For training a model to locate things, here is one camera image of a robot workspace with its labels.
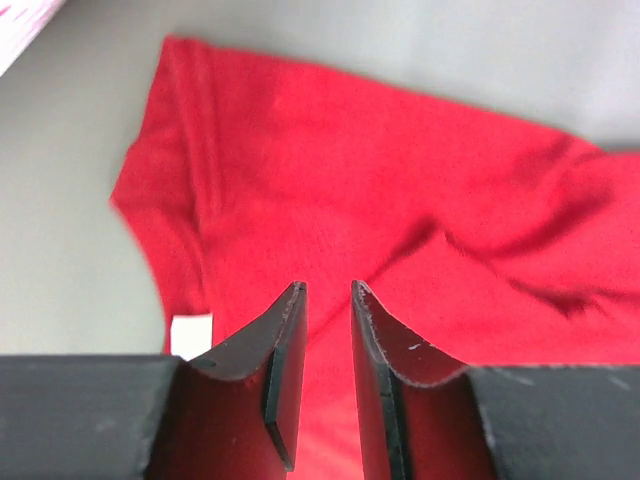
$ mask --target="gray table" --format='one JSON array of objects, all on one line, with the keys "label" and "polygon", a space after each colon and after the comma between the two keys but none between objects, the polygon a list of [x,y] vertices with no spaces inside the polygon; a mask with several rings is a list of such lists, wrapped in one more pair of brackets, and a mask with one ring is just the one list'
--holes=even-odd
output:
[{"label": "gray table", "polygon": [[107,199],[170,32],[640,145],[637,0],[69,0],[0,77],[0,353],[159,349]]}]

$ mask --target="red fabric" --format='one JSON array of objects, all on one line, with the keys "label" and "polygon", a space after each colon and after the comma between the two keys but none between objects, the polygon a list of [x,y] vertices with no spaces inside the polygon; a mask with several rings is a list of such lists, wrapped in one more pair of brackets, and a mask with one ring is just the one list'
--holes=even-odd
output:
[{"label": "red fabric", "polygon": [[640,359],[638,153],[174,37],[112,201],[167,320],[212,311],[216,341],[308,282],[291,478],[362,478],[353,279],[466,362]]}]

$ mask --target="red t-shirt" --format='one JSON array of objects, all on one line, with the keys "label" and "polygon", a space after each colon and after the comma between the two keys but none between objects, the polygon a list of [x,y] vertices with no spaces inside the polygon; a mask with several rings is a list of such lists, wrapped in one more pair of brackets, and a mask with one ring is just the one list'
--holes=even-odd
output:
[{"label": "red t-shirt", "polygon": [[638,153],[170,37],[112,201],[167,321],[213,312],[216,343],[308,282],[291,478],[362,478],[353,279],[465,362],[640,360]]}]

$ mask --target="white object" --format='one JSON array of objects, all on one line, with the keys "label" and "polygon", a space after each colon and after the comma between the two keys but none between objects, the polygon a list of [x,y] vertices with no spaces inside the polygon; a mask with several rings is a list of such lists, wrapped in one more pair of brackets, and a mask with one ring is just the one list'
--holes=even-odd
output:
[{"label": "white object", "polygon": [[0,0],[0,76],[66,0]]},{"label": "white object", "polygon": [[176,315],[171,323],[171,355],[189,361],[213,343],[213,315]]}]

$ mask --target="clothing label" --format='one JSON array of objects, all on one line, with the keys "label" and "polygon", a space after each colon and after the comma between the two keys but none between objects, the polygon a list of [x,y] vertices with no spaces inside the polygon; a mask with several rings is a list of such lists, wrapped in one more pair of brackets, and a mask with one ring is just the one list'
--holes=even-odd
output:
[{"label": "clothing label", "polygon": [[213,315],[176,315],[171,322],[171,355],[189,361],[211,349]]}]

